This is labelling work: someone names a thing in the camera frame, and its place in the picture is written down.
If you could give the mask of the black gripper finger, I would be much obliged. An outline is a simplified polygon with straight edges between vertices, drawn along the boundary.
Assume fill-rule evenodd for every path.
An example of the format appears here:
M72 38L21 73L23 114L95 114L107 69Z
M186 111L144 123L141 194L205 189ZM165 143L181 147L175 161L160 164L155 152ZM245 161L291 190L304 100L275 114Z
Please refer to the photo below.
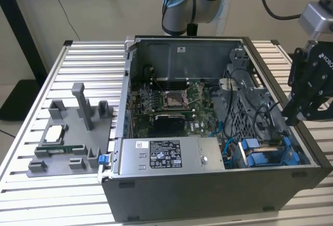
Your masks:
M306 80L300 89L301 104L298 119L301 121L332 121L332 77L315 75Z
M288 78L291 93L282 111L282 115L287 118L288 126L298 125L300 122L298 114L307 113L314 101L316 90L311 78L316 70L315 50L316 47L297 48L294 52Z

